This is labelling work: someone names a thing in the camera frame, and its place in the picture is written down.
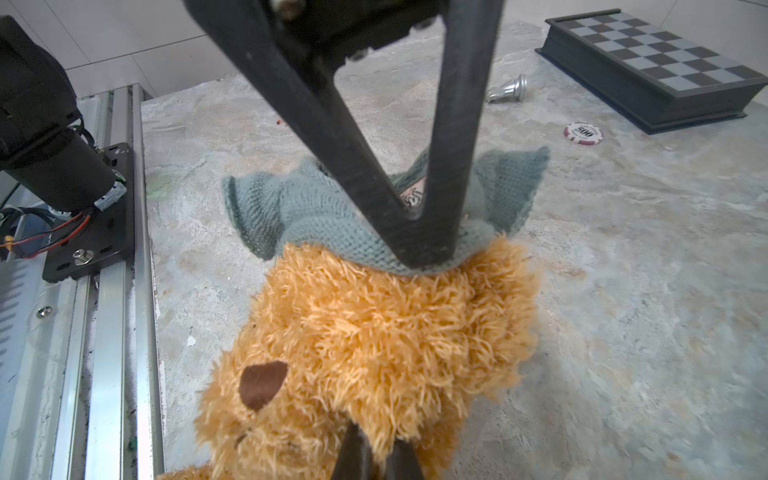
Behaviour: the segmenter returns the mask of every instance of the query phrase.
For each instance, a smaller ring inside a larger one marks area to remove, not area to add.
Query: knitted sweater
[[[407,171],[390,176],[397,192],[425,176],[428,158],[425,151]],[[224,200],[240,238],[261,259],[281,254],[286,243],[310,243],[378,270],[425,275],[459,266],[484,250],[498,233],[520,230],[548,161],[546,147],[535,152],[483,154],[472,165],[453,257],[417,269],[397,260],[344,189],[312,159],[305,159],[287,175],[224,178]]]

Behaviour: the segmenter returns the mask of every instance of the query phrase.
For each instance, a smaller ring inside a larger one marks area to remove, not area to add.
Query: checkered board
[[[626,13],[557,22],[571,34],[675,91],[736,86],[765,75]]]

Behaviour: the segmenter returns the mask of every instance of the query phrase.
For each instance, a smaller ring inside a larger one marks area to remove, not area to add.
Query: poker chip
[[[603,141],[603,132],[592,124],[576,122],[563,130],[565,137],[581,145],[596,145]]]

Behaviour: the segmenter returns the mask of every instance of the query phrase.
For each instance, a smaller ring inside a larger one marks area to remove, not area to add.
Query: marble surface
[[[545,282],[525,380],[475,403],[446,478],[758,479],[768,472],[768,108],[648,136],[539,57],[540,28],[505,19],[478,151],[552,150],[518,240]],[[339,71],[388,172],[426,146],[436,25]],[[308,150],[239,75],[145,102],[149,225],[168,468],[204,462],[191,421],[210,367],[270,262],[227,221],[223,175],[287,172]],[[567,141],[586,121],[605,140]]]

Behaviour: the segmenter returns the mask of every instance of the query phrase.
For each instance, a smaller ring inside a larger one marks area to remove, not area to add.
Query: screw
[[[72,258],[74,258],[74,264],[77,266],[85,265],[86,263],[90,262],[91,259],[94,257],[94,253],[90,250],[76,250],[72,254]]]
[[[271,0],[272,11],[282,20],[290,22],[306,9],[306,0]]]
[[[368,56],[368,48],[361,48],[355,53],[351,54],[348,58],[349,61],[361,61]]]
[[[51,312],[53,312],[53,308],[44,306],[38,310],[38,318],[45,318],[46,316],[51,315]]]
[[[421,20],[416,25],[413,25],[414,30],[426,30],[427,28],[431,27],[434,23],[437,17],[431,17],[427,18],[426,20]]]

